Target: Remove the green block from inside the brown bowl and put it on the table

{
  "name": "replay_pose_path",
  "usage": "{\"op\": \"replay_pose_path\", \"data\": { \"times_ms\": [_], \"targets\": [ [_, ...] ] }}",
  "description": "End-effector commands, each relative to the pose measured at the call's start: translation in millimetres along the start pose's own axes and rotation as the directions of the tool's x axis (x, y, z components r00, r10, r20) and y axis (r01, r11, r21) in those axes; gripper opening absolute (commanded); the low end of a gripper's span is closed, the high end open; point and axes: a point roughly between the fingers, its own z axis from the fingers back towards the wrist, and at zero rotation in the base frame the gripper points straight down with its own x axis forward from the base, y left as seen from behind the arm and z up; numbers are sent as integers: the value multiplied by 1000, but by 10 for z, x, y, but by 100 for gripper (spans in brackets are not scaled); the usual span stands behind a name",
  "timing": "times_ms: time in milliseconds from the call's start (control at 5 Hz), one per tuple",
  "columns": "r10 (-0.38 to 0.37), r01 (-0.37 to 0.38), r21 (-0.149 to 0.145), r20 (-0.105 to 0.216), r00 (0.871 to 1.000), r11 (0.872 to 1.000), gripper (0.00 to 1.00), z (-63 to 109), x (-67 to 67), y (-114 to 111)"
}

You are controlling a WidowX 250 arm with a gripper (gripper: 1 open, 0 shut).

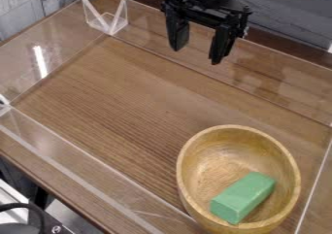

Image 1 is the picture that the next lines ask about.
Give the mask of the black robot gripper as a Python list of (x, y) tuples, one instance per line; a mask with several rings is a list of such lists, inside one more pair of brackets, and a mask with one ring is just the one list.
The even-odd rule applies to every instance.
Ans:
[(174, 51), (188, 44), (188, 21), (214, 28), (209, 50), (212, 65), (229, 54), (236, 37), (246, 35), (252, 10), (237, 0), (164, 0), (162, 12), (168, 43)]

